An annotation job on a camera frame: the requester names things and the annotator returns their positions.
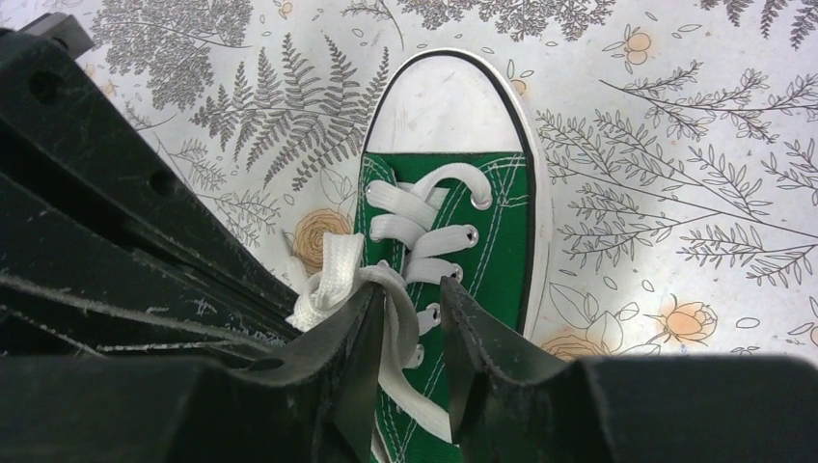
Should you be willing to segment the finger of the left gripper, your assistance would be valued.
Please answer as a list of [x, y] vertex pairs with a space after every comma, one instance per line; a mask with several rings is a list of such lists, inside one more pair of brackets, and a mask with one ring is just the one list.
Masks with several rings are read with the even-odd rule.
[[[1, 33], [1, 178], [36, 191], [93, 192], [146, 224], [200, 268], [269, 289], [272, 276], [157, 156], [57, 43]], [[289, 316], [296, 299], [285, 306]]]
[[284, 321], [293, 293], [252, 272], [267, 295], [200, 268], [91, 191], [1, 178], [5, 357], [202, 355], [247, 367], [298, 336]]

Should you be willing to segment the white shoelace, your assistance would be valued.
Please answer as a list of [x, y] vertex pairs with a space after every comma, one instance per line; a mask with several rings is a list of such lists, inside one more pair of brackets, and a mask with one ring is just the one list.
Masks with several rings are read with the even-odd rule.
[[493, 203], [493, 188], [486, 173], [462, 162], [431, 170], [413, 183], [397, 182], [392, 169], [368, 158], [363, 173], [368, 182], [362, 198], [378, 214], [367, 228], [354, 234], [327, 232], [323, 236], [323, 264], [308, 275], [305, 264], [292, 257], [287, 271], [298, 294], [292, 327], [307, 332], [337, 312], [364, 284], [382, 286], [388, 296], [378, 382], [386, 395], [420, 427], [451, 443], [448, 413], [422, 395], [405, 377], [423, 360], [420, 337], [442, 320], [439, 304], [417, 311], [407, 291], [415, 283], [440, 284], [460, 278], [461, 265], [447, 260], [451, 253], [473, 248], [479, 233], [471, 224], [435, 227], [440, 211], [435, 189], [444, 180], [457, 180], [471, 205], [486, 210]]

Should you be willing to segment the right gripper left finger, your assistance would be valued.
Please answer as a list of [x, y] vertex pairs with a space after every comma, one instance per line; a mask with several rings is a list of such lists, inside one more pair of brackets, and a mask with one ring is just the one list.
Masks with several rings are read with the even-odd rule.
[[2, 292], [5, 462], [366, 462], [384, 294], [358, 290], [255, 360]]

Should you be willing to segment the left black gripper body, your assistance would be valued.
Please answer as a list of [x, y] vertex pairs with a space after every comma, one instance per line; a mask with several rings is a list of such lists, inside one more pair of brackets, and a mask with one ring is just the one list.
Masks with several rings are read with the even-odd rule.
[[73, 60], [94, 47], [93, 40], [72, 14], [42, 14], [22, 27], [20, 32], [57, 43]]

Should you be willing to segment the green white sneaker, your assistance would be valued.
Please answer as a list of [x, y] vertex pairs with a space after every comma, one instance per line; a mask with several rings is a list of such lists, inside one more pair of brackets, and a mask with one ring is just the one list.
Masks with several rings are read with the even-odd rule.
[[530, 339], [546, 281], [553, 202], [544, 156], [517, 90], [479, 56], [453, 48], [405, 62], [383, 93], [364, 142], [354, 230], [363, 265], [402, 280], [419, 338], [399, 395], [375, 408], [376, 462], [457, 462], [440, 283], [460, 283], [495, 318]]

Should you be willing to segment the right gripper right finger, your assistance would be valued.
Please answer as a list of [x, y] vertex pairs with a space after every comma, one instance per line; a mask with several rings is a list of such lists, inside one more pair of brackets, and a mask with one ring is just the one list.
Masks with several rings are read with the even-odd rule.
[[564, 362], [441, 282], [452, 440], [467, 462], [813, 462], [817, 371], [788, 356]]

